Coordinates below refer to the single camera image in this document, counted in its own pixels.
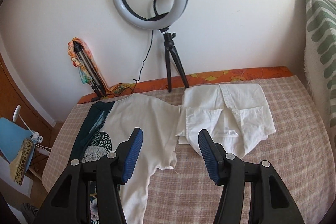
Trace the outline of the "white and teal printed shirt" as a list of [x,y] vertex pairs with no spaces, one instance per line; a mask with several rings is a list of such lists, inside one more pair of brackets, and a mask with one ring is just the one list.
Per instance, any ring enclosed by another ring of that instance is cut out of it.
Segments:
[[127,141],[135,128],[143,132],[143,143],[130,180],[120,189],[127,223],[143,223],[150,177],[157,169],[173,169],[177,162],[178,106],[142,94],[115,102],[94,103],[84,119],[72,147],[70,160],[90,162]]

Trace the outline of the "folded white shirt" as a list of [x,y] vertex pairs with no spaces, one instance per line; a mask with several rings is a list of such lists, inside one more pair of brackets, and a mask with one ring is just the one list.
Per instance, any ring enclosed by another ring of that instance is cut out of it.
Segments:
[[198,135],[207,130],[225,151],[243,158],[276,132],[259,84],[200,85],[185,90],[176,136],[179,144],[201,150]]

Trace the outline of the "colourful orange scarf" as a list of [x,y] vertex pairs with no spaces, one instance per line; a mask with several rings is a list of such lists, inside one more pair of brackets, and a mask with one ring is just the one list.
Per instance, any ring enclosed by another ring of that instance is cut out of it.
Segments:
[[93,55],[84,41],[75,37],[68,43],[68,56],[74,67],[79,71],[83,84],[88,84],[96,94],[97,98],[106,96],[121,96],[130,91],[134,93],[136,84],[119,83],[108,87],[102,76]]

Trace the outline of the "folded silver tripod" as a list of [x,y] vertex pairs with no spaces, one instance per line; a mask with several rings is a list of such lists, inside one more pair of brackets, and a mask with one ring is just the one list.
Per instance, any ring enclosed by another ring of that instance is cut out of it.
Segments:
[[98,75],[92,61],[86,54],[83,45],[78,40],[74,40],[73,49],[80,65],[84,67],[81,74],[84,77],[85,82],[90,84],[91,88],[99,98],[106,96],[104,84]]

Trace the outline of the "orange floral bed sheet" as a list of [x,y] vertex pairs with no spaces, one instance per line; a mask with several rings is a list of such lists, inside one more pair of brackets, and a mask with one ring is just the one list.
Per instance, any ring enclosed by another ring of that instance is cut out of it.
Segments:
[[[293,73],[287,67],[266,67],[232,69],[224,71],[202,72],[187,75],[190,86],[200,84],[218,84],[234,81],[251,81],[256,79],[272,79],[290,77]],[[155,90],[167,90],[167,79],[148,80],[136,84],[119,83],[107,92],[108,98],[144,93]]]

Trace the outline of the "pink checked bed blanket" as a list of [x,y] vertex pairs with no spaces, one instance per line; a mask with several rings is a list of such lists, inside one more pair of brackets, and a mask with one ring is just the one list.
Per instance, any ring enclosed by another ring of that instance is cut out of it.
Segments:
[[[275,133],[247,162],[268,160],[306,223],[318,223],[335,199],[335,164],[328,134],[306,88],[296,76],[257,79],[272,113]],[[222,189],[209,178],[191,146],[178,144],[173,169],[151,176],[145,223],[212,223]]]

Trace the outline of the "white desk lamp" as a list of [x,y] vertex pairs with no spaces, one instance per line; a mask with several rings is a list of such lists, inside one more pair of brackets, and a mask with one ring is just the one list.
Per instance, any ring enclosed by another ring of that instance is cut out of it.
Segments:
[[17,119],[19,119],[24,124],[25,128],[30,132],[30,138],[35,144],[35,149],[39,153],[45,156],[49,156],[51,152],[51,147],[42,145],[42,141],[43,141],[42,135],[40,135],[37,131],[33,131],[32,129],[29,128],[29,126],[27,125],[27,123],[24,121],[24,119],[21,116],[21,105],[17,105],[17,107],[14,110],[12,120],[15,123]]

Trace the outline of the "black mini tripod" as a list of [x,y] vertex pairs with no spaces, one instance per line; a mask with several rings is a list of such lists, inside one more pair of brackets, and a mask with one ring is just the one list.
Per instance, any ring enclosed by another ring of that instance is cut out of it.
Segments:
[[175,42],[174,42],[175,36],[176,36],[176,33],[168,32],[168,30],[165,30],[165,32],[163,32],[168,92],[172,91],[171,60],[173,60],[177,68],[177,71],[182,79],[184,87],[185,88],[189,87],[189,82],[187,80],[185,70],[183,69],[182,62],[180,60],[178,51],[175,47]]

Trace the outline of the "leopard print cloth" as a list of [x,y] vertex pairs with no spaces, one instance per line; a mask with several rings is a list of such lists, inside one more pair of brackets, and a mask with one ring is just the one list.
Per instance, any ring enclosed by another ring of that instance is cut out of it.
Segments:
[[30,156],[33,153],[34,143],[24,139],[15,159],[10,163],[10,177],[18,185],[22,185],[26,168],[29,167]]

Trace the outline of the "blue chair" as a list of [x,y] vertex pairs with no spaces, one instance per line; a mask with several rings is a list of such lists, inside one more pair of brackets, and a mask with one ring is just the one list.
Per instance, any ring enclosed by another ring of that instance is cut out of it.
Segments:
[[0,149],[8,162],[16,158],[23,141],[30,137],[29,130],[21,128],[6,118],[0,119]]

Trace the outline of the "green and white patterned cushion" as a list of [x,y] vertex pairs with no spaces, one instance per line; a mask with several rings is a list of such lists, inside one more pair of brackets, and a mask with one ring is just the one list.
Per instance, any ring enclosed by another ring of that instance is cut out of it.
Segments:
[[306,1],[305,73],[327,133],[335,138],[335,1]]

